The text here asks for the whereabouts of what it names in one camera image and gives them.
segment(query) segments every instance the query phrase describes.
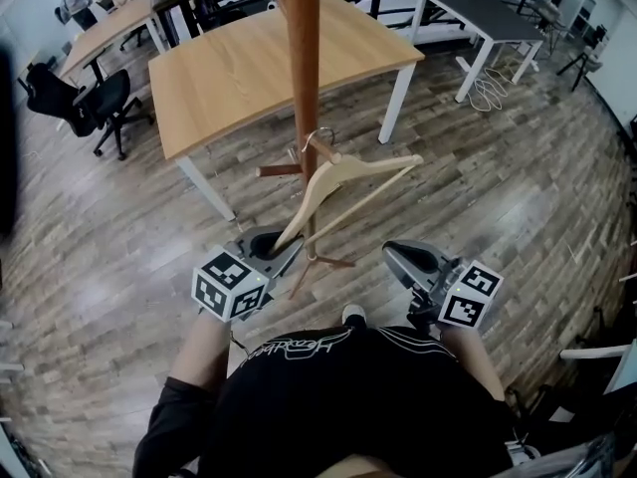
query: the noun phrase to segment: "black sleeve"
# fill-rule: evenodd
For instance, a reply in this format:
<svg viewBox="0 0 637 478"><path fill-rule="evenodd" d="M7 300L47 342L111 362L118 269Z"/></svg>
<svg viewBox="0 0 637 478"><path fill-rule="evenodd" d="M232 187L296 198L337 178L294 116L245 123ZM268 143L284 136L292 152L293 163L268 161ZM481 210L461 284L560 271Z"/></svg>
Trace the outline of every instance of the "black sleeve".
<svg viewBox="0 0 637 478"><path fill-rule="evenodd" d="M132 466L133 478L162 478L200 455L217 395L173 377L152 409Z"/></svg>

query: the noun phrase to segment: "clothes hanger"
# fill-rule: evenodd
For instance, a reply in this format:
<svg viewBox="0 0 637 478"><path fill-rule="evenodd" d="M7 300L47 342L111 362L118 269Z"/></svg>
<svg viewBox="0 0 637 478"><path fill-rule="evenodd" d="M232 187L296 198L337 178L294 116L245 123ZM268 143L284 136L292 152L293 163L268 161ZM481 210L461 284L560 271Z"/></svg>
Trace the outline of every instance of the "clothes hanger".
<svg viewBox="0 0 637 478"><path fill-rule="evenodd" d="M362 161L352 155L335 152L331 149L331 147L315 138L314 134L315 132L313 132L308 137L306 146L302 151L305 152L305 150L308 148L308 145L311 144L317 149L318 152L325 155L328 161L322 164L317 169L315 174L310 179L310 182L308 182L306 194L304 196L303 203L299 208L299 211L297 211L295 217L288 224L281 236L279 236L279 239L277 239L273 251L281 248L284 244L286 244L291 239L294 239L299 234L299 232L301 232L308 220L315 212L317 212L322 202L333 192L336 186L340 183L359 177L376 175L378 173L383 173L386 171L398 169L401 170L389 180L378 186L370 194L368 194L357 203L355 203L352 207L343 212L340 216L329 222L322 230L311 236L306 244L315 242L317 239L319 239L319 237L326 234L329 230L334 228L341 221L350 216L353 212L360 209L372 198L382 193L385 189L391 186L400 177L405 175L414 166L417 166L418 164L422 164L424 162L422 156L417 154L403 157L394 157L392 159L382 159L380 161L373 162Z"/></svg>

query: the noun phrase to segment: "metal hook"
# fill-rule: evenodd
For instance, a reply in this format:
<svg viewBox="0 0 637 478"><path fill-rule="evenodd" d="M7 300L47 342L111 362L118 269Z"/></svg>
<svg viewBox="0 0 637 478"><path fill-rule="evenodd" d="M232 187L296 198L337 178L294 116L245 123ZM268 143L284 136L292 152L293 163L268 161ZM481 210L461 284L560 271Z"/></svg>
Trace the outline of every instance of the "metal hook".
<svg viewBox="0 0 637 478"><path fill-rule="evenodd" d="M334 145L334 141L336 140L336 135L334 134L334 130L331 127L319 127L318 129L315 129L308 135L308 139L306 139L306 146L301 149L301 152L305 152L306 150L308 150L308 145L310 145L310 141L312 140L312 138L315 137L315 134L317 132L321 132L321 131L329 131L331 133L330 145Z"/></svg>

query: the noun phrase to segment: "shoe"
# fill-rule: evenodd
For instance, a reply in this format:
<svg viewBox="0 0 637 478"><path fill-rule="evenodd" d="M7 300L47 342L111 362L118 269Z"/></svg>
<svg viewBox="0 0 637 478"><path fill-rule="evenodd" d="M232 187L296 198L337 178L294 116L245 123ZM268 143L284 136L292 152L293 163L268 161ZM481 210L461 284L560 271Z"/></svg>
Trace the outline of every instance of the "shoe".
<svg viewBox="0 0 637 478"><path fill-rule="evenodd" d="M366 326L367 315L365 311L359 305L347 305L342 311L342 317L340 318L344 326Z"/></svg>

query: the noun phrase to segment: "black t-shirt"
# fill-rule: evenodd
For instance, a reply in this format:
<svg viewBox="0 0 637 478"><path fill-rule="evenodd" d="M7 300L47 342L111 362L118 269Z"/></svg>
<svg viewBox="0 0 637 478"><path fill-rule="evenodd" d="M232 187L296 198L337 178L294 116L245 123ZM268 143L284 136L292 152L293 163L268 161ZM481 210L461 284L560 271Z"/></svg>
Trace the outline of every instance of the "black t-shirt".
<svg viewBox="0 0 637 478"><path fill-rule="evenodd" d="M409 328L333 328L269 341L218 396L169 379L135 477L200 456L204 477L316 477L351 455L412 476L511 466L503 407L437 341Z"/></svg>

